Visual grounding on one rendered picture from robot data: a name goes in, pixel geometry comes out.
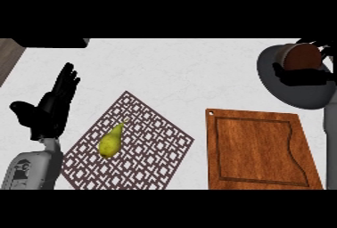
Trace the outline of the brown lattice placemat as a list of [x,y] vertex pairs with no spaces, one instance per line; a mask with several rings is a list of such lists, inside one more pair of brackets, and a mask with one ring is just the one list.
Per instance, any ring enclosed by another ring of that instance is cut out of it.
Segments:
[[[122,125],[121,151],[104,159],[98,140]],[[193,138],[131,94],[122,93],[63,156],[61,175],[76,190],[162,190]]]

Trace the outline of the grey round pan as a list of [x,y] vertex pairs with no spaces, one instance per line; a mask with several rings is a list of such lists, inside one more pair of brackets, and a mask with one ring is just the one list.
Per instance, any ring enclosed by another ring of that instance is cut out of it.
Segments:
[[332,81],[327,81],[325,85],[285,85],[274,76],[271,68],[274,55],[280,48],[280,45],[273,45],[258,55],[257,72],[259,82],[270,94],[288,105],[304,110],[322,109],[333,96],[335,84]]

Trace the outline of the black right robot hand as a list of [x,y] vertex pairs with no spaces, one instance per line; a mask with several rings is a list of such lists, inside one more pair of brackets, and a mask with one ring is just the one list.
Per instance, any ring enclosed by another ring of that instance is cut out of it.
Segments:
[[[299,38],[295,44],[302,43],[317,47],[322,61],[326,57],[332,58],[333,43],[330,38]],[[320,68],[285,70],[276,62],[271,64],[271,68],[274,76],[286,86],[323,86],[327,81],[337,83],[337,76]]]

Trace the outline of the brown cupcake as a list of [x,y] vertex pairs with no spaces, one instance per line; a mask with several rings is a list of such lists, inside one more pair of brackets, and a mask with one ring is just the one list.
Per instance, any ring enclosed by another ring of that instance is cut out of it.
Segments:
[[320,52],[314,45],[285,44],[274,54],[274,62],[285,70],[317,69],[320,67]]

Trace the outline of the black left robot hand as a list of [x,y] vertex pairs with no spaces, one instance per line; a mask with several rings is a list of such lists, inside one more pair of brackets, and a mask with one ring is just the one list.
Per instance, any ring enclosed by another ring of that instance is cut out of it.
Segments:
[[32,141],[45,138],[57,139],[61,135],[78,82],[79,77],[73,64],[67,62],[54,80],[53,90],[44,94],[38,105],[33,106],[22,101],[10,103],[8,109],[17,116],[19,124],[29,128]]

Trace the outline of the brown wooden cutting board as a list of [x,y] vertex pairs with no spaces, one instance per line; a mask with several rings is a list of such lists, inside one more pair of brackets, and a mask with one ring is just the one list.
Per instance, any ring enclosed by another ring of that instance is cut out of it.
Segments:
[[205,110],[208,188],[322,188],[299,118],[292,113]]

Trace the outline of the green pear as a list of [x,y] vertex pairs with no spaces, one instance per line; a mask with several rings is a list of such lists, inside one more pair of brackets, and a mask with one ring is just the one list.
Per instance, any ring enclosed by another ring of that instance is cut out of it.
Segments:
[[121,136],[125,123],[126,120],[112,128],[110,132],[103,135],[98,141],[98,154],[104,159],[110,158],[121,150]]

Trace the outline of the black appliance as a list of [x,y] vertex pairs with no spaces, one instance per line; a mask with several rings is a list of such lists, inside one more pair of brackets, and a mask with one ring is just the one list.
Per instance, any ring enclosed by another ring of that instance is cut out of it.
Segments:
[[14,38],[16,43],[27,48],[85,48],[87,38]]

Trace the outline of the brown wooden panel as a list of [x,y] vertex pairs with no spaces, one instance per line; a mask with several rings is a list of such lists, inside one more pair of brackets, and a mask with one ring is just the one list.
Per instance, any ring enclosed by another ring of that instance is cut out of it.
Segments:
[[5,82],[23,52],[24,47],[11,38],[0,38],[0,86]]

